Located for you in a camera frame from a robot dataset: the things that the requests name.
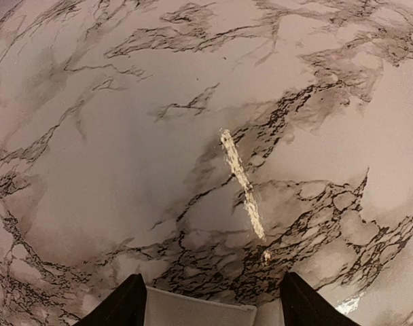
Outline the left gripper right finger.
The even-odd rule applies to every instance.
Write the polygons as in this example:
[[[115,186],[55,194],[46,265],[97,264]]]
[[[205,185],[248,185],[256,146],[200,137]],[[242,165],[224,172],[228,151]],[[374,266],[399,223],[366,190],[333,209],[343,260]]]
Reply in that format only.
[[[286,326],[359,326],[338,312],[295,272],[286,272],[280,283]]]

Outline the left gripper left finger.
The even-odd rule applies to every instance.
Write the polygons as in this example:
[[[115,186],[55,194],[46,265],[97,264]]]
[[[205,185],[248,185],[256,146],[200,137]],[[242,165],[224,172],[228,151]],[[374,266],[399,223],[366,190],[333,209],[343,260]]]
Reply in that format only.
[[[141,274],[131,274],[91,313],[74,326],[144,326],[147,288]]]

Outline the white battery cover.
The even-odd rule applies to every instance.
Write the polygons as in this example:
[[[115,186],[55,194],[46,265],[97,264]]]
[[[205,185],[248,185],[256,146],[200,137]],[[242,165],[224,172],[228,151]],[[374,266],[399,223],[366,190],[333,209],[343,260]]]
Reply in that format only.
[[[147,288],[145,325],[148,326],[280,326],[284,325],[281,302],[259,308],[195,299]]]

